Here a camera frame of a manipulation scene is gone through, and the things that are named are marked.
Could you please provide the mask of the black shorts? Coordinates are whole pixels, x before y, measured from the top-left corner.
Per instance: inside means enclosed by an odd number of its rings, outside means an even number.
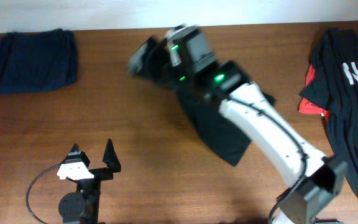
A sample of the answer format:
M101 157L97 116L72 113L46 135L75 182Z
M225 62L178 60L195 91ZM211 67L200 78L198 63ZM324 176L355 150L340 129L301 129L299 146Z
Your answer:
M235 167L252 140L212 106L186 90L176 92L186 117L200 139L221 159Z

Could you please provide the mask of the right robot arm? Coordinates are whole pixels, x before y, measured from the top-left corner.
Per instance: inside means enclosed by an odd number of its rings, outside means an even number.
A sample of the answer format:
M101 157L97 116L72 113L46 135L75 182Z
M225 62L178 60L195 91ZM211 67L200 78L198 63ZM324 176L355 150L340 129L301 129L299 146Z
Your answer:
M287 185L269 223L318 223L318 213L341 192L346 162L299 135L240 66L217 59L198 26L182 24L162 40L147 39L131 55L127 72L195 95L257 145Z

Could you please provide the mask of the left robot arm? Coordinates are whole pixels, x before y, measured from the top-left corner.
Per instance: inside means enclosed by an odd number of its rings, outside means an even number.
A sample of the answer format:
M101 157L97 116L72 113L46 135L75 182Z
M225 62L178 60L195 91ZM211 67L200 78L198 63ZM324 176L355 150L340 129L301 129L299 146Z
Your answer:
M121 171L111 139L107 140L102 162L105 167L89 169L90 160L79 145L74 144L64 158L57 175L61 180L76 184L76 190L62 197L58 212L64 224L98 224L101 183L113 180L114 174Z

